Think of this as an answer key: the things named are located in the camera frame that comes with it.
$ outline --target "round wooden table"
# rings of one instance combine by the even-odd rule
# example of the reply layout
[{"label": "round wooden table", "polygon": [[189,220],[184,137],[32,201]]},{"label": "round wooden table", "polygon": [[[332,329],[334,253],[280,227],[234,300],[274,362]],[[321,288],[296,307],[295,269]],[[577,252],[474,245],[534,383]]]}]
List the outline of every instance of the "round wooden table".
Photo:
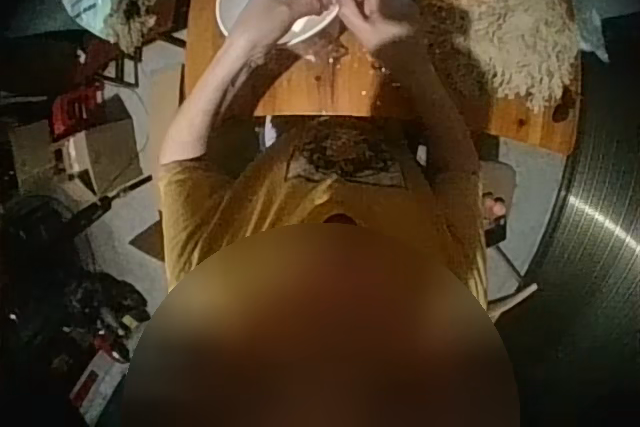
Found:
[{"label": "round wooden table", "polygon": [[[224,42],[215,18],[216,0],[191,0],[186,54],[187,94]],[[571,1],[564,0],[571,10]],[[411,99],[371,59],[346,31],[340,41],[347,54],[315,61],[278,54],[244,90],[242,102],[256,115],[413,116]],[[535,113],[522,99],[491,97],[484,102],[459,102],[473,132],[519,140],[568,155],[573,150],[580,107],[580,62],[573,85],[559,106]]]}]

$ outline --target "metal surface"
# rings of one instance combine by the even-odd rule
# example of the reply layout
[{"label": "metal surface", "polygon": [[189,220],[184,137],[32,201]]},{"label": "metal surface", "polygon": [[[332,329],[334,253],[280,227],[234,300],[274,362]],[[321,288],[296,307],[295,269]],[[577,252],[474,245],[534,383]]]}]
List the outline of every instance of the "metal surface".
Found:
[{"label": "metal surface", "polygon": [[590,423],[640,388],[640,14],[604,27],[612,62],[584,58],[578,148],[527,275],[541,290],[498,323],[523,425]]}]

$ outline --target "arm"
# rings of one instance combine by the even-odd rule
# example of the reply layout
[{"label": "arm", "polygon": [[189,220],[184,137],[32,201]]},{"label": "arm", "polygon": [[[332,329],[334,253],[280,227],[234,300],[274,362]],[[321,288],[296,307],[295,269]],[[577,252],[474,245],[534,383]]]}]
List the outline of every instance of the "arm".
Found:
[{"label": "arm", "polygon": [[405,85],[427,131],[430,167],[477,173],[479,162],[467,127],[415,35],[419,19],[412,0],[338,0],[340,16],[365,48]]},{"label": "arm", "polygon": [[331,0],[250,0],[226,42],[180,107],[160,151],[160,164],[200,157],[229,114],[227,107],[258,59],[295,23],[319,15]]}]

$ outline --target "hand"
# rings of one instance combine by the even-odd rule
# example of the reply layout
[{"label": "hand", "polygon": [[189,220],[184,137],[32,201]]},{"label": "hand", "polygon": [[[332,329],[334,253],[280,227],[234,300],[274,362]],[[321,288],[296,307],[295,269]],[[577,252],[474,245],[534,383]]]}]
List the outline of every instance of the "hand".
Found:
[{"label": "hand", "polygon": [[249,0],[229,34],[252,57],[264,55],[284,37],[293,24],[309,15],[320,15],[333,0]]},{"label": "hand", "polygon": [[414,35],[419,18],[412,0],[337,0],[340,18],[369,52]]}]

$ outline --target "sleeve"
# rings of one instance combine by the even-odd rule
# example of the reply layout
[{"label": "sleeve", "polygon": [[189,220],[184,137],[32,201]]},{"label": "sleeve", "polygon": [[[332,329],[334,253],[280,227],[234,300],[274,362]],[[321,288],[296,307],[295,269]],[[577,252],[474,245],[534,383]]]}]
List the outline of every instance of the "sleeve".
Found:
[{"label": "sleeve", "polygon": [[486,308],[487,262],[480,177],[461,172],[443,173],[433,179],[431,187],[457,250],[454,273]]},{"label": "sleeve", "polygon": [[204,159],[174,162],[160,170],[160,205],[169,290],[199,262],[203,233],[215,219],[233,180]]}]

